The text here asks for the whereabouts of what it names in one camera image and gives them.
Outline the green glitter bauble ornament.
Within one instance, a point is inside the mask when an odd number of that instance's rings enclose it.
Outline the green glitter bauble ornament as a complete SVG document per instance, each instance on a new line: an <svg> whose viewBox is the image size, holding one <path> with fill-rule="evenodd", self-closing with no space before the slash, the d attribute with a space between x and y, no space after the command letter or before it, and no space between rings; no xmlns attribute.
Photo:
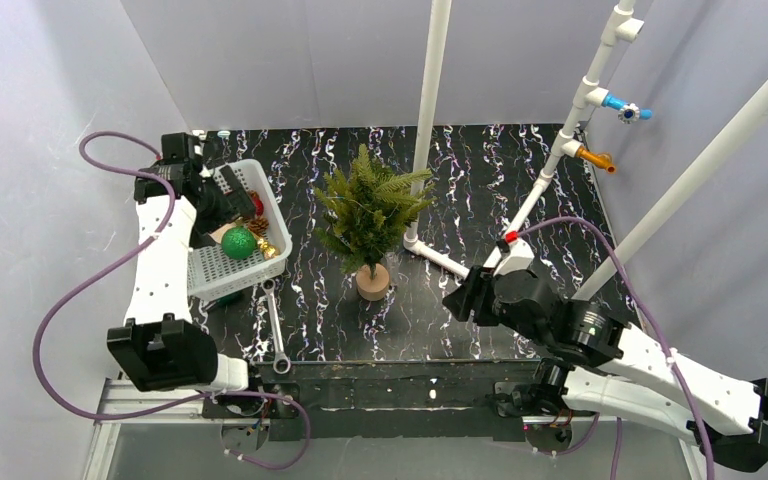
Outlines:
<svg viewBox="0 0 768 480"><path fill-rule="evenodd" d="M244 260L258 249L254 234L241 226L228 229L220 245L223 253L234 260Z"/></svg>

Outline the brown pine cone ornament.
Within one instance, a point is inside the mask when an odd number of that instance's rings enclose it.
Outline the brown pine cone ornament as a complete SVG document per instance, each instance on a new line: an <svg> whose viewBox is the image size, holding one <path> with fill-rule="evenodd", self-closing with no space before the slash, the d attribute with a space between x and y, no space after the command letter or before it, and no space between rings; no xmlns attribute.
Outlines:
<svg viewBox="0 0 768 480"><path fill-rule="evenodd" d="M253 234L264 237L269 228L269 221L264 216L252 218L246 222L246 228Z"/></svg>

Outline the small green christmas tree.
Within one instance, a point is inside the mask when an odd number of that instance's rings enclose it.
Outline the small green christmas tree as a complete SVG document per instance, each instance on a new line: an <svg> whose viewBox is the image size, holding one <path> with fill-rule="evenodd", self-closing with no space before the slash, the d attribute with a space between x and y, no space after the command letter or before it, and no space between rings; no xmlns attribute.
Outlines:
<svg viewBox="0 0 768 480"><path fill-rule="evenodd" d="M385 257L433 204L431 177L428 168L398 173L361 145L348 173L337 169L324 176L324 188L313 189L325 222L314 233L354 276L361 298L380 301L390 290Z"/></svg>

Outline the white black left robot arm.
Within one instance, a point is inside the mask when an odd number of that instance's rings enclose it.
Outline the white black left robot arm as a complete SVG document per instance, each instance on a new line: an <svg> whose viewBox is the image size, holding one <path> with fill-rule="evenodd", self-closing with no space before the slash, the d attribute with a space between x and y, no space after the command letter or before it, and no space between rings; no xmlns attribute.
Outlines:
<svg viewBox="0 0 768 480"><path fill-rule="evenodd" d="M251 213L232 200L203 162L200 140L186 132L161 138L160 158L141 171L134 199L140 241L136 277L124 324L107 332L107 347L141 392L192 388L241 391L248 365L218 352L192 320L188 267L193 250L211 246L212 233Z"/></svg>

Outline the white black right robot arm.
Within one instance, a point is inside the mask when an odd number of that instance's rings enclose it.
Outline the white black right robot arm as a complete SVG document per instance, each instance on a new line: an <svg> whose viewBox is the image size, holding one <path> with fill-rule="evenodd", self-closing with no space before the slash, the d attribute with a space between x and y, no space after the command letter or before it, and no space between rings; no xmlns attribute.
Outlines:
<svg viewBox="0 0 768 480"><path fill-rule="evenodd" d="M502 416L601 413L693 442L732 470L768 462L768 378L738 380L666 354L635 324L563 298L529 269L475 267L442 303L459 321L507 327L538 350L533 380L496 393Z"/></svg>

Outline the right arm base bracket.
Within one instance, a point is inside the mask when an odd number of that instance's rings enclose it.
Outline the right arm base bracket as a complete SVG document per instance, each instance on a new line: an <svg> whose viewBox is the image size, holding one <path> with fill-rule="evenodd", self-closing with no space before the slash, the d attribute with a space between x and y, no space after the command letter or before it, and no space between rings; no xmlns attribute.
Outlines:
<svg viewBox="0 0 768 480"><path fill-rule="evenodd" d="M560 454L571 447L574 412L541 385L496 382L491 403L502 418L519 418L526 441L538 452Z"/></svg>

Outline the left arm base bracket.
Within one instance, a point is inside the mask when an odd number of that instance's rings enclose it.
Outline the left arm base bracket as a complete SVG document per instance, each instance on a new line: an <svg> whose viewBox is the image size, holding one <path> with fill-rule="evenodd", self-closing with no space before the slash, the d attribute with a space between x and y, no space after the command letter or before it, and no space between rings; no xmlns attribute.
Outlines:
<svg viewBox="0 0 768 480"><path fill-rule="evenodd" d="M266 445L273 420L297 416L287 401L261 396L222 395L202 403L202 418L220 425L223 443L246 454L258 452Z"/></svg>

